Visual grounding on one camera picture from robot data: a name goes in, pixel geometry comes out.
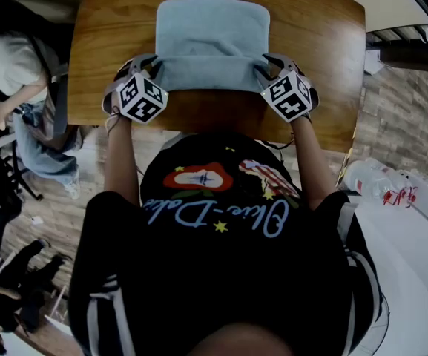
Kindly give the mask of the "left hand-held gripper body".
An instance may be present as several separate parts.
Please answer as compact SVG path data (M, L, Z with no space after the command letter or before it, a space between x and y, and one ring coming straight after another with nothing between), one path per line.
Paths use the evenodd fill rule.
M143 72L130 74L129 59L105 89L102 109L106 114L119 113L132 121L148 124L166 109L169 93L151 81L148 66Z

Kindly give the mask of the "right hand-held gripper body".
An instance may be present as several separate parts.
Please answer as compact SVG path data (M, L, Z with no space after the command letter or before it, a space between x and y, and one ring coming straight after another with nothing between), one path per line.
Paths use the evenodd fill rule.
M280 70L275 83L264 88L260 94L286 122L300 116L310 119L309 113L320 104L317 90L297 66L291 72Z

